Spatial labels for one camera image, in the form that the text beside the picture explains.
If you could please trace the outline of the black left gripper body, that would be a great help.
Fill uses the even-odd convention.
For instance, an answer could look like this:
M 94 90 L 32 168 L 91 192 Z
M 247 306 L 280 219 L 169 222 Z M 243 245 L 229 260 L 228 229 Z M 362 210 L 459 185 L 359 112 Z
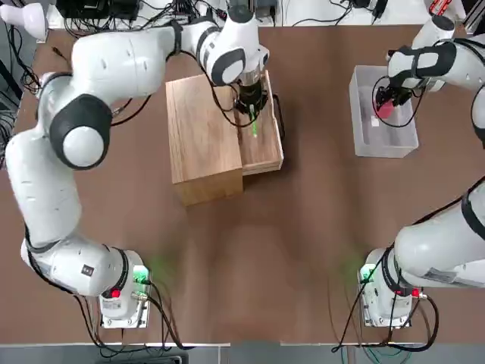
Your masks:
M 237 106 L 265 106 L 267 100 L 268 92 L 261 84 L 239 85 L 239 95 L 236 101 Z

